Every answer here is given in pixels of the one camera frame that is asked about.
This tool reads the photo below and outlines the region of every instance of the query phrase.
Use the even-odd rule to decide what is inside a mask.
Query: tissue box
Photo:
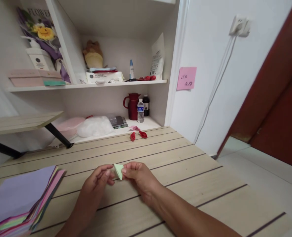
[[[43,81],[62,81],[59,72],[37,69],[11,70],[8,78],[15,87],[44,86]]]
[[[99,82],[104,80],[105,83],[123,82],[124,79],[122,72],[86,72],[86,77],[88,84],[96,83],[97,80]]]

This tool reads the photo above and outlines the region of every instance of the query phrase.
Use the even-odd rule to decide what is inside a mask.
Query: stack of colored paper
[[[0,237],[27,236],[40,222],[65,170],[50,166],[0,186]]]

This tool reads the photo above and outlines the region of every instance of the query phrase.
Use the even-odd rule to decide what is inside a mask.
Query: charging cable
[[[214,83],[214,86],[213,86],[213,89],[212,89],[212,92],[211,92],[211,95],[210,95],[210,98],[209,98],[209,102],[208,102],[207,107],[206,107],[206,109],[204,111],[203,118],[201,119],[201,122],[200,122],[200,125],[199,125],[199,128],[198,128],[198,131],[197,131],[197,134],[195,136],[193,144],[197,143],[197,141],[199,139],[199,135],[200,135],[200,133],[201,133],[203,127],[204,127],[204,124],[205,124],[205,121],[206,121],[206,118],[207,118],[207,115],[208,115],[209,108],[210,108],[210,106],[211,106],[211,104],[213,102],[213,99],[215,97],[216,91],[217,91],[217,89],[218,89],[218,87],[219,87],[219,85],[220,85],[220,83],[221,83],[221,81],[223,79],[223,76],[225,74],[226,68],[227,68],[228,63],[230,61],[230,58],[232,56],[232,52],[234,50],[234,46],[235,46],[235,43],[236,43],[238,32],[241,30],[241,28],[242,28],[242,23],[237,25],[236,30],[235,30],[236,36],[230,38],[229,43],[228,43],[228,45],[227,45],[227,47],[225,49],[225,54],[224,54],[223,59],[221,61],[220,68],[219,68],[219,70],[217,72],[217,75],[216,75],[216,78],[215,78],[215,83]],[[227,57],[227,54],[228,54],[228,51],[230,49],[230,45],[231,45],[231,42],[232,42],[233,38],[234,38],[234,42],[233,42],[232,47],[231,47],[231,52],[230,52],[230,55],[229,55],[229,57],[227,59],[225,68],[223,70],[223,73],[221,74],[221,71],[222,71],[224,63],[225,63],[225,58]]]

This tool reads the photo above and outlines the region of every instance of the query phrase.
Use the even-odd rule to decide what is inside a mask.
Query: white bottle
[[[50,55],[31,37],[21,36],[24,39],[28,39],[31,48],[27,48],[26,51],[30,56],[30,59],[36,69],[46,71],[56,71],[52,63]]]
[[[133,79],[134,77],[134,67],[133,67],[133,61],[131,59],[130,61],[130,79]]]

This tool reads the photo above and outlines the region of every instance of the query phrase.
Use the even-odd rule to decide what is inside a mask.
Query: black metal leg
[[[73,146],[73,143],[70,143],[60,132],[59,130],[54,127],[53,124],[49,123],[45,126],[47,130],[49,130],[55,137],[57,137],[58,140],[60,140],[66,147],[71,148]]]
[[[0,153],[11,156],[14,159],[18,159],[21,156],[23,156],[26,152],[19,152],[17,150],[14,150],[14,149],[0,143]]]

